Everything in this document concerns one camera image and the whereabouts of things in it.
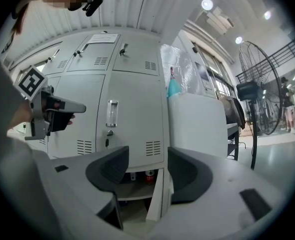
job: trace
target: door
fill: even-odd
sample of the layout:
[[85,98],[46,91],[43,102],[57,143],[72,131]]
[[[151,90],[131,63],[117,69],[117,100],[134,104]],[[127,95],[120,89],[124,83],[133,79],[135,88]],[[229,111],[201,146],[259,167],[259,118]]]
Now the door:
[[122,35],[121,43],[125,53],[116,57],[114,71],[159,75],[159,48],[156,40],[144,36]]
[[58,47],[58,52],[54,54],[51,60],[48,60],[42,70],[44,75],[61,73],[68,65],[73,54],[79,49],[83,41],[86,39],[87,34],[74,34],[67,37]]
[[85,43],[80,50],[81,53],[73,58],[67,71],[106,71],[119,37],[120,35],[113,43]]
[[[109,108],[109,101],[117,107]],[[129,146],[129,167],[164,160],[160,80],[144,74],[113,72],[106,107],[102,109],[106,114],[100,113],[98,118],[97,151],[105,149],[108,138],[109,148]],[[111,115],[116,127],[107,126]],[[107,137],[110,130],[113,135]]]
[[[47,84],[49,86],[53,86],[54,93],[56,91],[60,78],[61,77],[52,77],[47,80]],[[28,122],[26,123],[25,136],[31,136],[31,125]],[[36,148],[37,150],[42,150],[48,153],[49,137],[46,136],[44,139],[38,139],[38,140],[27,140],[26,142],[32,147]]]
[[48,141],[50,157],[66,158],[95,152],[98,107],[104,78],[99,74],[61,77],[55,96],[86,105],[86,112],[75,114],[73,124],[65,130],[51,133]]

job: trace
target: cable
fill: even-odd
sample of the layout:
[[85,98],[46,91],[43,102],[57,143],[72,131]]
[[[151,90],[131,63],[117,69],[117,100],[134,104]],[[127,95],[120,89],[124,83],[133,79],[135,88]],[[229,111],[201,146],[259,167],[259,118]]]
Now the cable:
[[[246,100],[245,102],[246,102],[246,109],[247,109],[247,111],[250,111],[248,101]],[[252,134],[252,139],[254,139],[254,134],[253,134],[253,131],[252,131],[252,129],[251,129],[251,123],[249,124],[249,129],[250,129],[251,134]],[[252,145],[251,155],[252,155],[252,157],[253,157],[253,145]]]

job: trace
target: headset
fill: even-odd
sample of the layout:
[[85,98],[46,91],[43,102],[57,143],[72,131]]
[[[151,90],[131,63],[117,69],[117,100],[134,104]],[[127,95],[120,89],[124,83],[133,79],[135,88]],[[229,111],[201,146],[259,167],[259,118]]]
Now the headset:
[[[85,11],[86,16],[91,17],[94,12],[100,7],[103,3],[103,0],[87,0],[85,7],[82,9]],[[82,7],[83,3],[74,4],[69,11],[76,11]]]

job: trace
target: teal bottle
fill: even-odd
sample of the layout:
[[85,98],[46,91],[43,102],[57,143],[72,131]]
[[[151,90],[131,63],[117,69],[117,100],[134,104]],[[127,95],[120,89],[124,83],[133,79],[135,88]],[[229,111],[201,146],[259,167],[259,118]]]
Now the teal bottle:
[[167,98],[170,98],[172,95],[181,93],[182,88],[176,81],[174,74],[173,74],[173,67],[171,67],[171,79],[169,81],[168,85],[168,93],[167,93]]

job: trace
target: locker handle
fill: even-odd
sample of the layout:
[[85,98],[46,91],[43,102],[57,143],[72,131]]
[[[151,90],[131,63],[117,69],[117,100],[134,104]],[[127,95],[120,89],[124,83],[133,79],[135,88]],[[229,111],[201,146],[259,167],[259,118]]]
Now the locker handle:
[[129,46],[127,43],[122,43],[121,49],[119,50],[119,56],[124,55],[127,51],[126,48]]
[[117,100],[109,100],[107,102],[106,124],[105,124],[107,127],[117,127],[118,105],[119,105],[119,102]]
[[48,57],[46,60],[45,60],[45,63],[48,63],[48,61],[52,61],[52,59],[50,57]]
[[56,55],[58,55],[59,51],[61,51],[61,49],[57,49],[56,52],[53,54],[52,58],[55,58]]
[[89,43],[87,43],[86,45],[84,45],[83,48],[79,52],[80,53],[84,53],[84,51],[86,50],[86,48],[88,48],[88,46],[89,46]]

